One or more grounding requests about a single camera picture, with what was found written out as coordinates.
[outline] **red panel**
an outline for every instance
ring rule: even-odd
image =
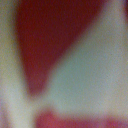
[[[60,124],[56,118],[54,118],[52,112],[41,114],[36,121],[36,128],[59,128]]]
[[[16,30],[28,90],[45,90],[51,69],[106,0],[21,0]]]

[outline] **red fabric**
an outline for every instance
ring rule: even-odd
[[[107,128],[128,128],[128,120],[123,121],[123,119],[108,118],[106,127]]]
[[[45,90],[50,71],[99,14],[105,0],[21,0],[19,40],[28,92]]]

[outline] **red shape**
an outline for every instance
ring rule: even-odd
[[[20,1],[16,31],[31,95],[45,90],[54,65],[94,21],[105,1]]]
[[[57,118],[52,112],[41,113],[36,119],[36,128],[99,128],[101,120],[86,118],[80,119],[61,119]]]

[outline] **blurry object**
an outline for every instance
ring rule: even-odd
[[[36,128],[104,128],[100,127],[105,120],[84,117],[83,119],[61,119],[52,112],[41,113],[36,120]]]
[[[2,102],[2,98],[0,97],[0,128],[11,128],[8,121],[7,110]]]
[[[16,30],[31,95],[46,89],[51,70],[93,25],[105,0],[22,0]]]
[[[126,17],[128,19],[128,0],[125,0],[125,12],[126,12]]]

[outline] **white surface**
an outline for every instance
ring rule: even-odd
[[[72,53],[53,71],[50,91],[29,101],[13,30],[15,0],[1,0],[0,70],[4,100],[14,128],[32,128],[33,115],[47,104],[61,114],[128,116],[128,63],[121,0],[104,8],[88,35],[81,35]]]

